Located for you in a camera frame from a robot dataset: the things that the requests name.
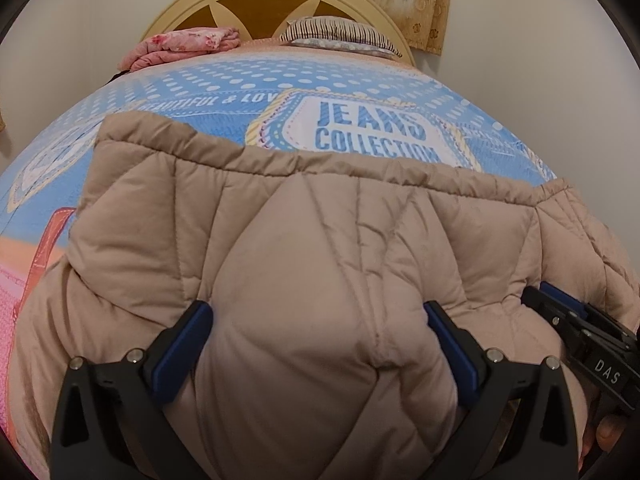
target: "pillow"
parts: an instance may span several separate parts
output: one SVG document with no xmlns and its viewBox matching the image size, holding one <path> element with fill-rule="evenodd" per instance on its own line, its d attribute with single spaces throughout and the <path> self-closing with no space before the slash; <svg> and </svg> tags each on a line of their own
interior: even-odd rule
<svg viewBox="0 0 640 480">
<path fill-rule="evenodd" d="M 287 41 L 287 43 L 308 38 L 373 45 L 390 50 L 396 56 L 402 57 L 402 54 L 394 44 L 371 25 L 336 16 L 314 16 L 312 18 L 294 20 L 289 22 L 289 27 L 280 37 L 282 41 Z"/>
<path fill-rule="evenodd" d="M 386 59 L 397 59 L 396 54 L 375 45 L 365 43 L 353 43 L 351 41 L 321 40 L 320 38 L 303 38 L 293 40 L 289 43 L 292 46 L 306 46 L 307 48 L 322 48 L 324 50 L 337 50 L 339 52 L 354 52 L 355 54 L 365 54 L 366 56 L 384 57 Z"/>
</svg>

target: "beige puffer jacket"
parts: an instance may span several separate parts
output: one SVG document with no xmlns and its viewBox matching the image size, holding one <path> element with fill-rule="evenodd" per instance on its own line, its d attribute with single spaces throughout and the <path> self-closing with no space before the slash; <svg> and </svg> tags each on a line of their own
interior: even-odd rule
<svg viewBox="0 0 640 480">
<path fill-rule="evenodd" d="M 532 188 L 413 160 L 269 152 L 114 115 L 68 254 L 18 320 L 18 451 L 47 478 L 70 357 L 146 348 L 200 298 L 215 326 L 167 412 L 212 478 L 413 480 L 457 402 L 423 302 L 483 346 L 539 363 L 561 353 L 520 304 L 541 280 L 638 325 L 625 251 L 562 180 Z M 582 435 L 586 395 L 567 379 Z"/>
</svg>

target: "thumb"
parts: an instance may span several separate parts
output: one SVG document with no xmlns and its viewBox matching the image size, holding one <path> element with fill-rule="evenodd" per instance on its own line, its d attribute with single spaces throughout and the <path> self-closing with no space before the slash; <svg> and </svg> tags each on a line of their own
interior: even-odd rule
<svg viewBox="0 0 640 480">
<path fill-rule="evenodd" d="M 596 439 L 600 449 L 609 452 L 625 431 L 627 420 L 622 416 L 607 415 L 602 419 L 596 432 Z"/>
</svg>

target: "bed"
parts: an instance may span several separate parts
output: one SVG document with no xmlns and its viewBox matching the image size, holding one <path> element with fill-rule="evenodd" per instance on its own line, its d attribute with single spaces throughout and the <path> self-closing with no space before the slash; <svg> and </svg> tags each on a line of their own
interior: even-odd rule
<svg viewBox="0 0 640 480">
<path fill-rule="evenodd" d="M 272 40 L 287 20 L 325 15 L 372 25 L 401 57 L 379 59 Z M 204 134 L 268 149 L 410 157 L 534 186 L 555 177 L 499 122 L 417 71 L 398 28 L 370 0 L 177 0 L 142 37 L 227 25 L 240 30 L 242 47 L 108 83 L 53 121 L 0 176 L 0 330 L 5 336 L 12 333 L 29 291 L 65 249 L 93 141 L 108 114 L 148 110 Z M 0 349 L 3 382 L 8 350 Z M 0 388 L 0 426 L 6 430 L 6 425 Z"/>
</svg>

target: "blue gripper pad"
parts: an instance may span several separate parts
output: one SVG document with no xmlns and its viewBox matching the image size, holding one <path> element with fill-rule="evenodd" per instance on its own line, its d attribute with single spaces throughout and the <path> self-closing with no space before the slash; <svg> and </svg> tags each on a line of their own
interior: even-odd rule
<svg viewBox="0 0 640 480">
<path fill-rule="evenodd" d="M 172 328 L 163 330 L 148 350 L 145 380 L 158 406 L 173 402 L 195 366 L 213 327 L 213 310 L 194 301 Z"/>
<path fill-rule="evenodd" d="M 561 303 L 565 307 L 570 308 L 582 319 L 587 319 L 587 310 L 585 309 L 584 305 L 580 301 L 569 296 L 563 290 L 554 287 L 550 283 L 542 282 L 540 283 L 540 292 L 544 292 L 546 295 L 552 297 L 558 303 Z"/>
<path fill-rule="evenodd" d="M 481 349 L 471 334 L 456 327 L 437 303 L 425 303 L 424 309 L 429 316 L 428 325 L 438 336 L 440 347 L 456 381 L 458 403 L 463 408 L 471 409 L 478 402 L 482 381 L 478 368 L 466 352 Z"/>
</svg>

